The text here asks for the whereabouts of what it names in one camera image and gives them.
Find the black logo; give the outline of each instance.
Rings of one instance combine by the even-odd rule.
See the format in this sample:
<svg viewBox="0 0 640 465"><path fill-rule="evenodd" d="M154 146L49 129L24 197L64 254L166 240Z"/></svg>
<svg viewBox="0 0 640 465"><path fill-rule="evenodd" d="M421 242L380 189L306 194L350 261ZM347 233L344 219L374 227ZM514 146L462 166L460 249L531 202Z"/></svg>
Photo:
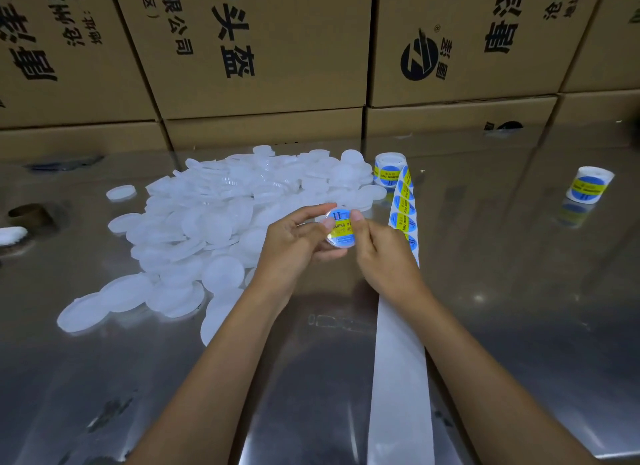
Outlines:
<svg viewBox="0 0 640 465"><path fill-rule="evenodd" d="M438 64L438 45L429 39L422 29L418 30L418 39L407 44L400 58L400 68L404 77L410 81L425 79Z"/></svg>

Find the human arm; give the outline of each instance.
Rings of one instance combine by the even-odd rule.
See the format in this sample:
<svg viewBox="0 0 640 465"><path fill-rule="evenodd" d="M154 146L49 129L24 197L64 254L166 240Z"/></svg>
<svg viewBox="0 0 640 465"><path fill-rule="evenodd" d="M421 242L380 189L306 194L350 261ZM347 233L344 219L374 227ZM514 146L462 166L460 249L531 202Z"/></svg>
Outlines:
<svg viewBox="0 0 640 465"><path fill-rule="evenodd" d="M351 226L365 279L427 348L483 463L597 463L433 297L402 232L359 211L351 211Z"/></svg>
<svg viewBox="0 0 640 465"><path fill-rule="evenodd" d="M336 204L303 207L267 231L249 287L188 374L129 465L224 464L262 349L309 262L346 254L324 244L333 219L307 223Z"/></svg>

